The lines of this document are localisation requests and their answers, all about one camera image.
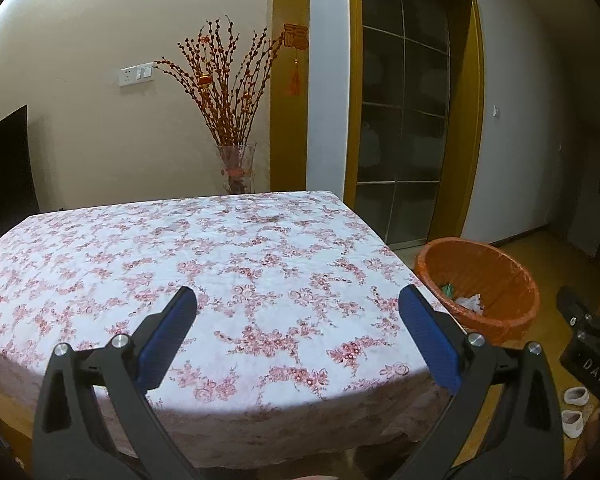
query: clear vase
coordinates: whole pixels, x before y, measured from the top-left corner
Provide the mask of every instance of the clear vase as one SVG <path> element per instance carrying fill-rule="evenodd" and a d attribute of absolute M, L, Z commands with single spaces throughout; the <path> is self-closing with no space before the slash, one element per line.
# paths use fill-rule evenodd
<path fill-rule="evenodd" d="M 222 169 L 220 173 L 227 181 L 224 188 L 231 195 L 253 193 L 253 142 L 237 146 L 218 146 Z"/>

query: trash can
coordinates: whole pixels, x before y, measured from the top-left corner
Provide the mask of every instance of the trash can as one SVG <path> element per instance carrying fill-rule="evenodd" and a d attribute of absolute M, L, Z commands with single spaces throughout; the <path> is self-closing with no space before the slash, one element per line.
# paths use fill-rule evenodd
<path fill-rule="evenodd" d="M 462 238 L 439 238 L 416 257 L 415 272 L 468 332 L 480 332 L 492 344 L 522 339 L 540 308 L 540 292 L 528 270 L 501 250 Z M 482 315 L 446 297 L 440 286 L 451 283 L 453 298 L 480 294 Z"/>

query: switch panel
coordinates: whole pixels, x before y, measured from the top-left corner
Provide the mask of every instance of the switch panel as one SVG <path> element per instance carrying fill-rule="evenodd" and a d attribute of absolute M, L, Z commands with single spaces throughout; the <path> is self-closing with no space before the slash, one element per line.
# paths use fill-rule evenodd
<path fill-rule="evenodd" d="M 154 64 L 142 63 L 120 69 L 118 86 L 129 86 L 154 80 Z"/>

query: shoe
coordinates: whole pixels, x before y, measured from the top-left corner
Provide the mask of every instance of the shoe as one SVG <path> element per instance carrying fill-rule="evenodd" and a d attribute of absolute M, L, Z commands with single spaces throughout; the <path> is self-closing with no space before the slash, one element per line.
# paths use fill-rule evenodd
<path fill-rule="evenodd" d="M 582 413 L 573 410 L 562 410 L 560 418 L 562 419 L 564 434 L 569 438 L 578 438 L 584 429 Z"/>
<path fill-rule="evenodd" d="M 589 391 L 584 386 L 569 388 L 564 393 L 564 402 L 575 404 L 576 406 L 584 406 L 589 402 Z"/>

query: silver bolt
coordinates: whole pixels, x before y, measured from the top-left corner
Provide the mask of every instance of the silver bolt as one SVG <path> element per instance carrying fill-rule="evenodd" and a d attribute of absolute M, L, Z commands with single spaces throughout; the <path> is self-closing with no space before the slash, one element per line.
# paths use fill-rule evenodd
<path fill-rule="evenodd" d="M 467 339 L 469 340 L 469 344 L 471 346 L 484 345 L 484 336 L 482 334 L 478 334 L 477 332 L 469 334 L 469 337 Z"/>
<path fill-rule="evenodd" d="M 61 356 L 69 351 L 69 345 L 67 343 L 58 343 L 54 348 L 54 354 Z"/>
<path fill-rule="evenodd" d="M 111 338 L 111 345 L 114 348 L 123 348 L 129 343 L 129 336 L 127 334 L 116 334 Z"/>
<path fill-rule="evenodd" d="M 527 348 L 532 354 L 540 355 L 542 353 L 542 347 L 540 346 L 540 343 L 536 341 L 530 342 Z"/>

